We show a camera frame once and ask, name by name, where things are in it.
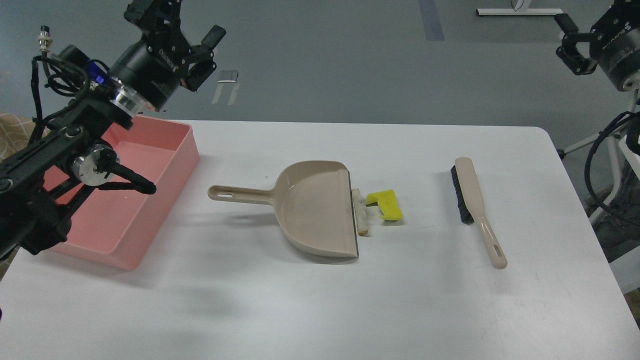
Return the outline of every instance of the black cable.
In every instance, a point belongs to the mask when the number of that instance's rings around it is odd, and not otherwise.
[[[47,57],[47,52],[46,51],[42,51],[41,54],[42,54],[43,58]],[[49,76],[51,76],[51,71],[49,70],[49,64],[48,63],[42,63],[42,68],[44,69],[44,74],[47,76],[47,78]]]
[[[107,64],[104,63],[104,61],[99,60],[99,59],[91,59],[88,62],[86,62],[87,64],[89,63],[98,63],[100,65],[102,65],[102,68],[104,70],[104,72],[109,72],[109,67],[107,66]]]
[[[602,200],[600,200],[598,195],[596,195],[595,191],[593,190],[593,185],[591,184],[591,162],[592,162],[593,156],[595,155],[596,151],[598,150],[598,147],[600,146],[600,144],[609,135],[611,135],[613,132],[615,132],[621,126],[624,126],[627,122],[629,122],[631,120],[637,119],[637,116],[639,114],[640,114],[640,112],[632,113],[631,111],[625,111],[625,112],[621,113],[620,115],[618,115],[615,119],[613,119],[613,121],[610,122],[609,125],[607,125],[607,127],[605,127],[602,132],[600,132],[600,134],[598,135],[598,138],[593,142],[593,145],[591,146],[591,148],[589,150],[589,154],[587,155],[587,160],[584,163],[584,183],[587,186],[587,191],[589,192],[589,195],[593,198],[593,201],[596,203],[596,205],[600,206],[604,211],[606,211],[610,215],[612,215],[612,216],[614,216],[614,217],[616,217],[616,218],[618,218],[618,219],[620,219],[620,220],[622,220],[622,221],[624,221],[624,222],[626,222],[628,224],[631,224],[631,225],[634,225],[634,226],[638,226],[638,227],[640,227],[640,224],[638,224],[637,222],[625,217],[621,213],[618,213],[617,211],[614,211],[609,206],[605,205],[604,202]]]
[[[53,90],[53,92],[58,95],[72,97],[76,94],[76,92],[80,90],[78,88],[72,88],[71,86],[62,85],[56,82],[56,79],[63,79],[63,76],[59,74],[53,74],[47,78],[47,84],[49,85],[49,88],[51,88],[51,90]]]
[[[40,104],[40,92],[38,90],[38,64],[37,64],[38,61],[42,63],[54,65],[56,68],[60,70],[60,74],[56,74],[53,76],[60,76],[61,79],[66,78],[71,83],[73,83],[72,75],[76,75],[76,78],[77,78],[76,82],[79,82],[80,79],[82,80],[82,83],[81,83],[82,87],[79,88],[79,90],[77,91],[75,101],[70,101],[69,105],[64,107],[62,110],[56,111],[50,114],[49,116],[45,117],[44,119],[42,118],[42,105]],[[36,121],[35,121],[36,126],[33,132],[31,133],[31,137],[29,138],[29,143],[36,142],[42,138],[45,126],[48,125],[48,123],[52,119],[55,119],[56,117],[59,117],[69,112],[70,110],[73,110],[80,103],[80,101],[84,99],[86,94],[88,94],[89,86],[91,85],[89,75],[86,73],[86,71],[67,61],[55,60],[55,59],[40,55],[40,56],[35,56],[31,60],[31,64],[32,64],[31,91],[33,92],[33,98],[36,104]]]
[[[56,74],[61,75],[61,78],[60,78],[60,79],[61,79],[62,81],[64,81],[64,83],[66,84],[66,86],[67,86],[67,87],[72,88],[72,89],[75,89],[75,91],[80,90],[77,86],[73,85],[73,83],[71,83],[71,81],[70,81],[69,79],[67,79],[67,77],[66,77],[66,76],[64,76],[63,72],[62,72],[60,69],[58,69],[55,65],[51,65],[51,69],[52,69]],[[57,82],[56,82],[56,86],[64,86],[64,85],[61,85],[61,84],[59,84],[59,83],[57,83]]]
[[[33,96],[33,103],[36,107],[36,117],[33,119],[33,122],[36,124],[36,128],[42,125],[42,103],[40,102],[40,90],[38,89],[38,83],[38,60],[34,57],[31,60],[31,95]],[[33,143],[34,141],[35,140],[29,138],[29,143]]]

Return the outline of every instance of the dustpan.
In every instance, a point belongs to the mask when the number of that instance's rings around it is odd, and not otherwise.
[[[358,256],[349,171],[342,163],[295,163],[270,190],[214,185],[209,198],[271,205],[296,248],[320,256]]]

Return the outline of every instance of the black bristles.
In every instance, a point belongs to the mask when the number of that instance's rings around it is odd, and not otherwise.
[[[462,196],[462,189],[460,188],[460,181],[458,180],[458,172],[456,171],[455,165],[451,168],[451,179],[453,180],[453,187],[456,189],[456,196],[458,196],[458,210],[460,211],[460,220],[467,225],[471,225],[474,223],[474,218],[471,216],[471,213],[467,209],[465,198]]]

